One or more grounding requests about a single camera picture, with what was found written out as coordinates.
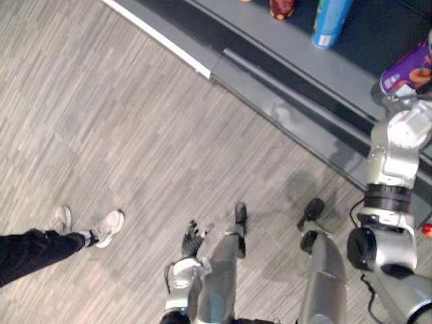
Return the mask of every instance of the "sock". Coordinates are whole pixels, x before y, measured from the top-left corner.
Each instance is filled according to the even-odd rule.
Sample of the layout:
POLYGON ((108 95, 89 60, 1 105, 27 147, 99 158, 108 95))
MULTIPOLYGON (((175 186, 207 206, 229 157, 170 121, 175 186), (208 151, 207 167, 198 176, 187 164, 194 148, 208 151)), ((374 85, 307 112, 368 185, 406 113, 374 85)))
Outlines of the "sock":
POLYGON ((81 234, 81 235, 84 236, 84 239, 85 239, 85 241, 84 241, 84 246, 85 246, 86 248, 92 246, 94 243, 99 242, 99 240, 98 240, 97 237, 92 233, 91 230, 90 230, 90 231, 82 231, 82 232, 79 232, 79 234, 81 234))

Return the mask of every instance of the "black pants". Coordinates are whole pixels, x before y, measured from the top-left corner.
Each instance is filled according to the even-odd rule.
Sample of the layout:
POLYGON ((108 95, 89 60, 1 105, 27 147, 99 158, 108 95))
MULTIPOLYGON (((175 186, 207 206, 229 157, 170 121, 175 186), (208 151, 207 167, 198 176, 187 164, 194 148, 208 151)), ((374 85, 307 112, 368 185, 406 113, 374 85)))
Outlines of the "black pants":
POLYGON ((64 260, 85 245, 79 233, 60 236, 37 229, 21 235, 0 236, 0 287, 29 273, 64 260))

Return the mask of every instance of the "white sneaker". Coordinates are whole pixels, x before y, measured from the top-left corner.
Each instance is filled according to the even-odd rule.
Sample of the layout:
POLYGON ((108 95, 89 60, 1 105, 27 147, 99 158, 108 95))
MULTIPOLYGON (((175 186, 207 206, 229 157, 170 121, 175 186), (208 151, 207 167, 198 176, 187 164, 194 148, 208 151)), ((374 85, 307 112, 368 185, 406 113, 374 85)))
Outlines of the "white sneaker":
POLYGON ((104 248, 111 243, 113 235, 118 233, 124 224, 124 214, 121 211, 110 212, 103 220, 92 229, 92 233, 96 236, 98 248, 104 248))
POLYGON ((72 213, 69 207, 61 206, 55 211, 50 222, 50 229, 55 230, 60 235, 66 235, 72 232, 72 213))

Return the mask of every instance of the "shoe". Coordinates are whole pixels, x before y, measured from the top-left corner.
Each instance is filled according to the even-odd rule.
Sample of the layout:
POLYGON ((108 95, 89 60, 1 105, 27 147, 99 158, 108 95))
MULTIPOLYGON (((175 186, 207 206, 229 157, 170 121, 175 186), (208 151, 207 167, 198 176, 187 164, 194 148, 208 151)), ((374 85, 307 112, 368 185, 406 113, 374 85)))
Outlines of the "shoe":
POLYGON ((124 214, 121 211, 110 212, 103 220, 91 229, 92 234, 98 242, 95 244, 98 248, 105 248, 111 243, 114 234, 118 233, 124 224, 124 214))
MULTIPOLYGON (((234 215, 236 217, 236 224, 241 225, 243 227, 243 234, 246 235, 246 221, 248 219, 248 211, 246 209, 246 205, 243 202, 238 202, 236 204, 234 215)), ((244 240, 244 236, 239 236, 237 257, 239 259, 244 259, 245 256, 246 256, 246 241, 244 240)))
POLYGON ((302 219, 297 223, 298 230, 303 232, 306 221, 316 221, 321 216, 324 206, 325 203, 320 198, 312 199, 306 206, 302 219))
POLYGON ((69 207, 61 206, 55 211, 51 220, 50 228, 55 230, 60 235, 72 233, 72 213, 69 207))

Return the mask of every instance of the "purple package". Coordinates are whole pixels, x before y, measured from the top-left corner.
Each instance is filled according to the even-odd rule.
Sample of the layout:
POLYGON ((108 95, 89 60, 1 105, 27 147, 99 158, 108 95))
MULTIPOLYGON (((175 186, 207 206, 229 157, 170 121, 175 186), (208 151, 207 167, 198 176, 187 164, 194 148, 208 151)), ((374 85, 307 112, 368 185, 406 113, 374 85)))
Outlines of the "purple package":
POLYGON ((431 81, 431 72, 431 54, 426 39, 382 73, 379 85, 385 94, 403 84, 420 88, 431 81))

